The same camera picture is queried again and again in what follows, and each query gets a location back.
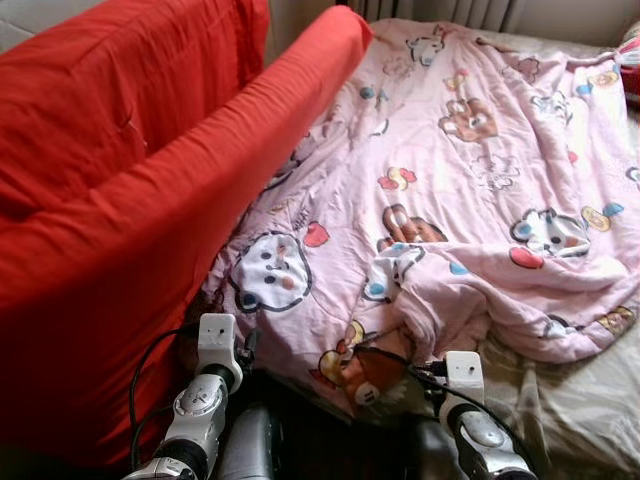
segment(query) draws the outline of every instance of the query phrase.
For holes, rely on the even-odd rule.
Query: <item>pink comforter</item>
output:
[[[205,286],[259,361],[357,412],[404,362],[493,329],[536,360],[638,315],[638,157],[612,55],[541,59],[452,25],[374,25],[334,105]]]

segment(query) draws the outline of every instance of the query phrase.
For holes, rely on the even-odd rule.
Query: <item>red couch cushion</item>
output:
[[[125,457],[137,360],[181,322],[238,215],[371,38],[330,9],[198,123],[255,75],[265,8],[111,0],[0,58],[0,352],[15,392],[0,400],[0,442],[85,465]],[[150,358],[139,417],[176,393],[175,364],[166,344]],[[34,389],[37,414],[16,414]]]

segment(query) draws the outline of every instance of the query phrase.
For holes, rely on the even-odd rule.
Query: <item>red fabric cover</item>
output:
[[[332,8],[199,122],[259,69],[267,18],[262,0],[110,0],[0,57],[1,443],[127,454],[143,350],[371,39]],[[150,358],[139,418],[175,364],[167,344]]]

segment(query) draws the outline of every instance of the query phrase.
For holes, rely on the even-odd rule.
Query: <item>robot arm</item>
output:
[[[206,480],[218,457],[230,393],[242,383],[233,315],[205,314],[198,333],[196,377],[173,403],[173,422],[153,459],[125,480]]]
[[[446,389],[439,418],[458,448],[459,464],[471,480],[536,480],[524,458],[516,452],[510,433],[483,411],[484,380],[480,356],[475,352],[448,352],[443,362],[434,362],[425,378],[414,372],[428,390]],[[445,386],[435,377],[445,379]]]

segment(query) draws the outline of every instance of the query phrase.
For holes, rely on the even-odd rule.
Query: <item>black cable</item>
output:
[[[136,468],[138,468],[138,465],[139,465],[140,447],[138,446],[138,441],[140,439],[140,435],[142,434],[142,429],[147,424],[147,422],[151,420],[153,417],[171,410],[173,410],[173,404],[167,405],[166,407],[159,408],[158,410],[154,410],[153,412],[149,413],[146,417],[144,417],[136,427],[136,431],[133,433],[133,438],[131,440],[132,447],[130,451],[130,460],[131,460],[132,470],[135,470]]]
[[[495,413],[493,413],[491,410],[489,410],[487,407],[485,407],[482,403],[478,402],[477,400],[474,400],[473,398],[469,397],[468,395],[465,395],[464,393],[459,392],[459,391],[457,391],[457,390],[455,390],[455,389],[453,389],[451,387],[447,387],[446,385],[441,385],[436,380],[433,380],[433,379],[429,378],[428,376],[422,374],[421,371],[416,367],[409,367],[409,373],[411,373],[422,384],[423,387],[426,384],[427,386],[431,387],[431,389],[433,389],[433,390],[436,390],[436,389],[443,390],[443,391],[445,391],[447,393],[450,393],[451,395],[455,395],[456,397],[460,397],[463,400],[466,400],[467,402],[471,403],[472,405],[478,407],[480,410],[485,412],[487,415],[489,415],[493,419],[494,422],[496,422],[498,425],[500,425],[500,427],[502,429],[504,429],[505,432],[507,432],[507,434],[511,437],[513,442],[516,444],[516,447],[518,448],[518,450],[520,450],[522,452],[522,454],[524,455],[524,457],[525,457],[524,459],[527,462],[527,464],[529,465],[529,467],[532,470],[535,471],[535,469],[533,468],[534,467],[534,463],[531,460],[531,455],[529,454],[529,450],[527,450],[527,448],[524,446],[524,442]]]
[[[138,452],[138,437],[136,436],[136,431],[138,429],[138,421],[136,419],[136,406],[135,406],[135,394],[136,394],[136,384],[138,383],[138,378],[140,377],[140,372],[142,371],[142,367],[146,363],[147,359],[153,352],[153,350],[158,346],[158,344],[167,337],[171,337],[176,334],[186,334],[192,333],[194,330],[197,332],[199,325],[197,323],[192,323],[186,325],[181,328],[175,328],[173,330],[168,330],[156,337],[156,339],[151,342],[151,345],[147,347],[142,358],[138,362],[136,366],[136,370],[133,373],[133,378],[131,379],[131,384],[129,385],[129,423],[131,424],[131,446],[130,446],[130,460],[131,460],[131,470],[135,470],[138,468],[139,459],[137,457]]]

